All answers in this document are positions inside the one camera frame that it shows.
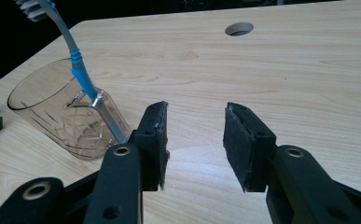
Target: wooden table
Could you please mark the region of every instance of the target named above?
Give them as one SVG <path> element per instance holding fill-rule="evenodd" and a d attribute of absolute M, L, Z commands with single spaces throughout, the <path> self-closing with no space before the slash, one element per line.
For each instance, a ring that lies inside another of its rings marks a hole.
<path fill-rule="evenodd" d="M 254 30 L 226 35 L 236 22 Z M 166 188 L 145 194 L 146 223 L 271 222 L 265 194 L 243 193 L 227 161 L 228 101 L 252 108 L 278 145 L 309 150 L 361 190 L 361 0 L 84 21 L 71 32 L 133 129 L 148 105 L 169 102 Z M 60 37 L 0 80 L 0 205 L 31 179 L 66 186 L 100 167 L 7 108 L 16 84 L 67 52 Z"/>

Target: clear plastic cup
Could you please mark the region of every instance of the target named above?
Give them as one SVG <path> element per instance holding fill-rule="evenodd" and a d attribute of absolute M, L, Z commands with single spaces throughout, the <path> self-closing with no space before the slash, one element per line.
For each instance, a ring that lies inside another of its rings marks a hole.
<path fill-rule="evenodd" d="M 7 105 L 70 154 L 94 160 L 131 135 L 110 96 L 97 90 L 97 99 L 91 101 L 73 77 L 70 59 L 63 59 L 18 84 Z"/>

